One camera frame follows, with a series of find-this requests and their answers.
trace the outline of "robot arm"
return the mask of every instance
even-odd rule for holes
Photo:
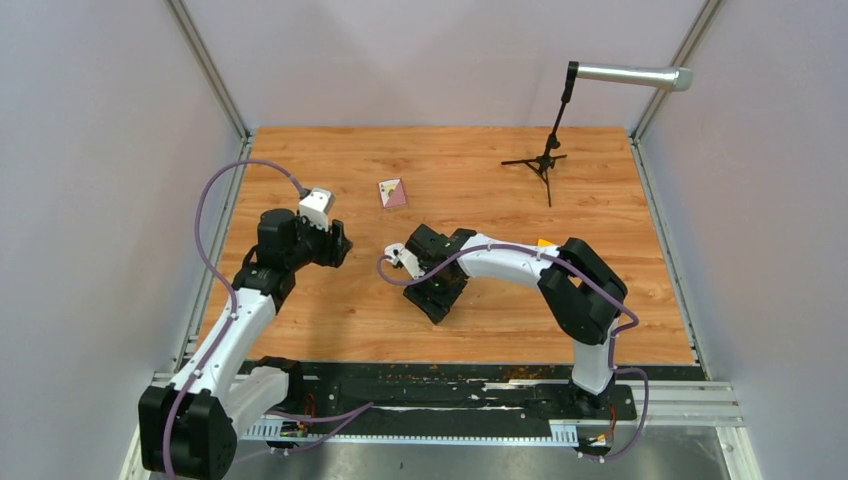
[[[295,286],[295,272],[310,263],[342,265],[353,244],[344,225],[329,220],[333,194],[315,188],[301,201],[298,213],[274,209],[263,213],[258,242],[235,275],[238,318],[229,321],[230,305],[191,360],[166,387],[150,386],[139,400],[142,463],[164,471],[162,439],[168,411],[190,376],[195,380],[180,403],[170,438],[171,460],[178,475],[219,479],[229,469],[238,438],[261,415],[278,404],[300,401],[300,365],[286,359],[260,360],[245,381],[233,381],[250,347],[271,323]],[[198,368],[202,358],[210,355]]]
[[[470,277],[497,278],[540,291],[560,328],[574,342],[573,383],[595,396],[610,384],[611,331],[620,312],[585,283],[574,285],[571,272],[542,258],[558,257],[570,263],[623,301],[624,282],[583,240],[571,238],[563,246],[537,247],[502,242],[466,229],[446,237],[421,225],[405,245],[390,245],[385,253],[393,266],[406,268],[413,279],[453,258],[435,275],[404,289],[404,296],[433,323],[445,318]]]

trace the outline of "gray wall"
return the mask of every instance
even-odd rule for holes
[[[187,0],[252,126],[549,125],[569,60],[664,66],[703,0]],[[578,82],[567,125],[652,91]]]
[[[848,471],[848,4],[726,2],[645,146],[767,479]]]
[[[238,145],[162,1],[2,2],[0,46],[0,476],[114,479]]]

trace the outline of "gray floor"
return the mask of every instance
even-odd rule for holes
[[[617,443],[623,444],[627,429],[618,430]],[[236,459],[267,449],[264,443],[242,442]],[[328,443],[289,457],[252,458],[234,464],[227,475],[255,480],[519,478],[729,479],[715,429],[707,427],[649,427],[627,456],[604,465],[551,447]]]

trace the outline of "wooden tabletop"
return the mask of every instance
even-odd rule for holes
[[[567,153],[544,185],[523,165],[502,160],[542,152],[546,128],[263,128],[251,157],[289,169],[305,187],[336,195],[331,217],[344,222],[353,250],[339,269],[307,266],[280,314],[250,352],[299,360],[425,362],[572,362],[570,338],[537,291],[469,279],[439,325],[384,282],[375,262],[406,242],[421,223],[450,235],[469,228],[499,240],[562,244],[586,240],[624,280],[625,303],[642,325],[622,334],[620,363],[691,364],[627,135],[621,128],[564,128]],[[400,177],[409,206],[384,211],[377,183]],[[256,243],[259,215],[297,208],[294,188],[277,171],[248,168],[224,248],[228,278]],[[391,270],[408,279],[403,270]],[[201,336],[226,301],[212,291]]]

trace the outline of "tripod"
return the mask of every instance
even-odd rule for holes
[[[545,183],[545,189],[548,191],[549,207],[552,207],[553,203],[551,202],[551,181],[548,177],[548,169],[554,168],[557,160],[568,156],[568,154],[551,156],[551,150],[556,150],[560,147],[559,140],[557,140],[556,137],[556,132],[557,129],[559,129],[559,122],[562,120],[562,113],[565,111],[565,106],[569,101],[571,101],[571,92],[574,90],[574,81],[577,79],[577,68],[579,66],[580,64],[578,62],[568,62],[568,73],[565,76],[565,90],[563,90],[562,97],[560,98],[562,103],[559,106],[559,113],[557,113],[554,128],[551,130],[551,133],[548,135],[548,140],[545,142],[545,153],[532,159],[528,158],[524,160],[508,160],[506,162],[501,162],[501,165],[516,165],[523,163],[524,165],[527,165],[530,170],[533,170],[533,173],[538,175],[538,177],[542,179],[542,182]]]

